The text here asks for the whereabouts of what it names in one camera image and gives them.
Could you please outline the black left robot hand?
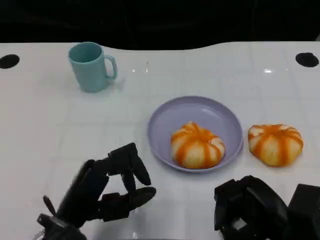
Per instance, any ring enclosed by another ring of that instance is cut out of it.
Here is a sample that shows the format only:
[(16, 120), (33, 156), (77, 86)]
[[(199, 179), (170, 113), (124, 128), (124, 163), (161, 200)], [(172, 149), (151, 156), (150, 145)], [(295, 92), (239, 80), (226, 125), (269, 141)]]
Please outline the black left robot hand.
[[(120, 175), (126, 194), (103, 194), (110, 177)], [(87, 160), (74, 178), (57, 210), (60, 220), (80, 228), (87, 221), (127, 218), (149, 202), (157, 190), (138, 155), (135, 143), (111, 151), (104, 159)]]

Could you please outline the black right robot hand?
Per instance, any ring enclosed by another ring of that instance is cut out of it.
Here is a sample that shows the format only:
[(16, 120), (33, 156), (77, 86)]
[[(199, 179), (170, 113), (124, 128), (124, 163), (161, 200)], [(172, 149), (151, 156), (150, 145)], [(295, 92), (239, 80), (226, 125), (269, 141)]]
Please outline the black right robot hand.
[(225, 240), (282, 240), (287, 205), (264, 181), (247, 175), (214, 189), (214, 230)]

